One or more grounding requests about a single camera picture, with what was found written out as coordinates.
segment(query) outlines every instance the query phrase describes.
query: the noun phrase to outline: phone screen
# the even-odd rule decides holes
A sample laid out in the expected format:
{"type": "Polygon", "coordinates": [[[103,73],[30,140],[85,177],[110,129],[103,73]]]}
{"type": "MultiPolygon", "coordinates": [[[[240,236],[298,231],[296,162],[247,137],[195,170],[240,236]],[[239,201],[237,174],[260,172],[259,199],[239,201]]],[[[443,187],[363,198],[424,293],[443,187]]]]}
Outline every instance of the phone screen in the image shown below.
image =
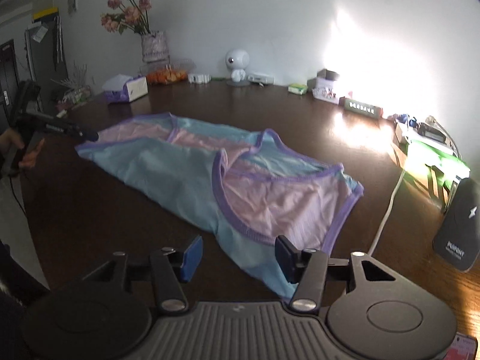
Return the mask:
{"type": "Polygon", "coordinates": [[[477,348],[476,338],[457,333],[443,360],[475,360],[477,348]]]}

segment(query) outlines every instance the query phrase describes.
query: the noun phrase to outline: person's hand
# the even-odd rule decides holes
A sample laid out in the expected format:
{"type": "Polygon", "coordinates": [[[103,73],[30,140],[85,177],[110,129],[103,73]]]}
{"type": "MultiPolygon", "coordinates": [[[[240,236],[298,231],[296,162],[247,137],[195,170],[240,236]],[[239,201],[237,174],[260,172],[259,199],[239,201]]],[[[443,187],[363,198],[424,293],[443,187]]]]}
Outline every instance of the person's hand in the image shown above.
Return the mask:
{"type": "MultiPolygon", "coordinates": [[[[18,163],[20,168],[33,168],[37,162],[37,157],[42,150],[45,140],[42,139],[35,148],[29,153],[25,154],[23,159],[18,163]]],[[[3,156],[6,156],[10,148],[14,146],[17,149],[23,149],[25,147],[22,137],[18,132],[8,128],[3,134],[0,135],[0,152],[3,156]]]]}

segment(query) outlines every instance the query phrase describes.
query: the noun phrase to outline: dark wooden table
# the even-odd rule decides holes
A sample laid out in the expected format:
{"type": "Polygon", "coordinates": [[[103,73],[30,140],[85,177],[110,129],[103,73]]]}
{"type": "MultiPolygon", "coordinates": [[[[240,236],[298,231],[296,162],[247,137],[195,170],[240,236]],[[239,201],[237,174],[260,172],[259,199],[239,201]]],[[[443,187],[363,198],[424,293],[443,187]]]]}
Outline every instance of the dark wooden table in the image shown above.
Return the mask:
{"type": "MultiPolygon", "coordinates": [[[[101,96],[70,118],[101,130],[128,117],[170,111],[249,131],[275,130],[292,149],[326,163],[342,162],[365,187],[338,237],[333,257],[367,251],[401,173],[392,156],[391,126],[343,112],[341,107],[297,96],[286,88],[231,88],[223,82],[150,88],[132,104],[106,105],[101,96]]],[[[193,281],[184,286],[195,300],[271,299],[275,295],[249,277],[220,250],[214,237],[183,222],[80,159],[65,137],[48,137],[35,169],[22,177],[28,223],[52,288],[85,272],[114,251],[146,256],[162,246],[181,246],[203,235],[205,250],[193,281]]],[[[442,220],[438,202],[412,177],[402,183],[374,257],[443,299],[457,315],[458,330],[479,335],[477,266],[462,274],[434,254],[431,241],[442,220]]],[[[324,304],[342,288],[328,285],[324,304]]]]}

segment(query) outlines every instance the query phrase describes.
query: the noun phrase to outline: flower vase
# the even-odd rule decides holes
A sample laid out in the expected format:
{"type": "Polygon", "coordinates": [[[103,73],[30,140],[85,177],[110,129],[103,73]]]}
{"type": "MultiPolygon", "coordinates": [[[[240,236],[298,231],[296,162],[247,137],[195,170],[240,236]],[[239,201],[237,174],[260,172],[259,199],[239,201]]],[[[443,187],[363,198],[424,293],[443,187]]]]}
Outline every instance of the flower vase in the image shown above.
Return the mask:
{"type": "Polygon", "coordinates": [[[169,47],[164,31],[152,31],[142,35],[142,56],[144,62],[155,62],[168,59],[169,47]]]}

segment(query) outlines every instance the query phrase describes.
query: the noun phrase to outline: pink flower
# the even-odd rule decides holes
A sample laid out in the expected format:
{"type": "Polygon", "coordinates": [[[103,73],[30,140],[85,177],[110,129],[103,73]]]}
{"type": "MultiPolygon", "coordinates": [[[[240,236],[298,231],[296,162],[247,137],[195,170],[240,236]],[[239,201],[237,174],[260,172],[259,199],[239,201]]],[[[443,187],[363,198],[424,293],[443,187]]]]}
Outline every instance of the pink flower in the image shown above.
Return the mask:
{"type": "Polygon", "coordinates": [[[137,7],[128,7],[125,9],[125,21],[127,24],[137,24],[140,21],[140,11],[137,7]]]}
{"type": "Polygon", "coordinates": [[[109,15],[102,15],[102,26],[108,32],[115,32],[119,28],[119,23],[117,21],[112,20],[109,15]]]}
{"type": "Polygon", "coordinates": [[[150,4],[150,0],[138,0],[138,7],[142,11],[148,11],[152,8],[152,5],[150,4]]]}
{"type": "Polygon", "coordinates": [[[109,6],[109,8],[117,9],[121,3],[122,0],[109,0],[106,4],[109,6]]]}

